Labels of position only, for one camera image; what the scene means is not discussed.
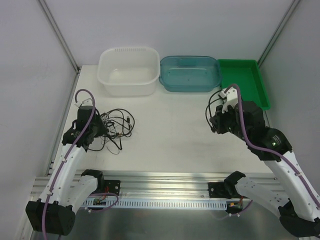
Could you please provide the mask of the left aluminium frame post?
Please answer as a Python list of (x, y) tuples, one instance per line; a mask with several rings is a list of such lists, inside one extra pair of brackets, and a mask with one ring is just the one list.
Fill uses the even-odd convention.
[(37, 0), (36, 1), (39, 5), (39, 7), (41, 8), (46, 20), (48, 21), (49, 26), (51, 27), (58, 43), (60, 44), (64, 54), (66, 55), (70, 65), (72, 66), (73, 70), (78, 73), (80, 71), (80, 67), (77, 64), (77, 61), (74, 57), (74, 55), (72, 54), (56, 20), (54, 15), (52, 14), (52, 11), (49, 8), (49, 5), (47, 3), (46, 0)]

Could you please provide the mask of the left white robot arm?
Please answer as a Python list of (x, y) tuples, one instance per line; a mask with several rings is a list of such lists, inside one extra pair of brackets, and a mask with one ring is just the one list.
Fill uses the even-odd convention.
[(77, 118), (62, 137), (57, 167), (37, 200), (29, 201), (25, 211), (36, 232), (67, 236), (76, 213), (90, 194), (99, 195), (105, 189), (103, 172), (86, 169), (79, 182), (72, 182), (90, 144), (106, 132), (101, 117), (93, 106), (81, 106)]

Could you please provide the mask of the right aluminium frame post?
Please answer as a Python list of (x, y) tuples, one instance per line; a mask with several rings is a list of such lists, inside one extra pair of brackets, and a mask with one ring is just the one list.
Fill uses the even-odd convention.
[(281, 36), (282, 32), (285, 30), (286, 25), (290, 21), (291, 17), (295, 13), (295, 11), (297, 10), (297, 8), (298, 8), (298, 6), (300, 5), (301, 2), (302, 2), (301, 0), (292, 0), (291, 1), (289, 7), (287, 8), (285, 13), (283, 14), (280, 22), (278, 23), (276, 29), (274, 30), (273, 34), (271, 35), (271, 38), (269, 39), (266, 47), (264, 48), (261, 56), (259, 57), (259, 59), (257, 61), (257, 65), (258, 65), (259, 68), (263, 65), (263, 63), (267, 59), (268, 55), (270, 54), (270, 52), (272, 51), (273, 47), (277, 43), (277, 41), (278, 41), (279, 37)]

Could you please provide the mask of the white plastic tub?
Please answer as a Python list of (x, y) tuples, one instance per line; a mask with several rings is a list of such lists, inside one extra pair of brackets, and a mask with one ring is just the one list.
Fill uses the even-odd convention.
[(97, 80), (114, 97), (148, 96), (160, 76), (159, 53), (146, 46), (115, 47), (99, 58)]

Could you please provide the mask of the aluminium mounting rail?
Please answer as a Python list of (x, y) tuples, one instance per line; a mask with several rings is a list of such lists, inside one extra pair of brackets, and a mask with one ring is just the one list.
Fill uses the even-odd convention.
[[(39, 197), (48, 176), (38, 176), (30, 196)], [(245, 173), (259, 185), (279, 195), (285, 191), (273, 173)], [(230, 173), (178, 173), (104, 170), (106, 180), (120, 180), (120, 197), (130, 199), (200, 200), (209, 198), (208, 183), (223, 182)]]

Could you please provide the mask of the green plastic tray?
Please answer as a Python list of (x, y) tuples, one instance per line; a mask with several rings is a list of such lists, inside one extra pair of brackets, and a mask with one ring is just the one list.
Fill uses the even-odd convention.
[(270, 109), (269, 97), (256, 60), (219, 59), (218, 62), (223, 89), (237, 84), (244, 101), (253, 101), (263, 110)]

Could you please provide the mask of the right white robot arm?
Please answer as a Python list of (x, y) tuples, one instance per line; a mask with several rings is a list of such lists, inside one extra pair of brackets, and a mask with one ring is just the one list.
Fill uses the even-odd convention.
[(213, 133), (231, 133), (243, 140), (274, 174), (286, 198), (257, 185), (240, 171), (234, 171), (213, 190), (215, 195), (231, 199), (246, 197), (273, 213), (281, 225), (297, 238), (320, 236), (320, 196), (304, 176), (291, 144), (278, 129), (266, 126), (263, 110), (253, 101), (223, 104), (205, 118)]

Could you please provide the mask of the aluminium frame post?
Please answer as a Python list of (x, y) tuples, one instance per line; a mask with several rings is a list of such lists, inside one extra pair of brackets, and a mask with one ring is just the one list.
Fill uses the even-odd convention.
[(257, 65), (258, 65), (259, 68), (263, 65), (263, 63), (267, 59), (268, 55), (270, 54), (270, 52), (272, 51), (273, 47), (277, 43), (277, 41), (278, 41), (279, 37), (281, 36), (282, 32), (285, 30), (286, 25), (290, 21), (291, 17), (295, 13), (295, 11), (297, 10), (297, 8), (298, 8), (298, 6), (300, 5), (301, 2), (302, 2), (301, 0), (292, 0), (291, 1), (289, 7), (287, 8), (285, 13), (283, 14), (280, 22), (278, 23), (276, 29), (274, 30), (273, 34), (271, 35), (271, 38), (269, 39), (266, 47), (264, 48), (261, 56), (259, 57), (259, 59), (257, 61)]
[(49, 8), (49, 5), (47, 3), (46, 0), (37, 0), (36, 1), (39, 5), (39, 7), (41, 8), (46, 20), (48, 21), (49, 26), (51, 27), (58, 43), (60, 44), (64, 54), (66, 55), (70, 65), (72, 66), (73, 70), (78, 73), (80, 71), (80, 67), (77, 64), (77, 61), (74, 57), (74, 55), (72, 54), (56, 20), (54, 15), (52, 14), (52, 11)]

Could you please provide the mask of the teal transparent plastic container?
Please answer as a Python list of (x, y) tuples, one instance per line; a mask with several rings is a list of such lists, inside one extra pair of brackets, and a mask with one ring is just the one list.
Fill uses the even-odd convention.
[(174, 93), (211, 92), (222, 83), (220, 63), (210, 56), (166, 56), (160, 61), (159, 82)]

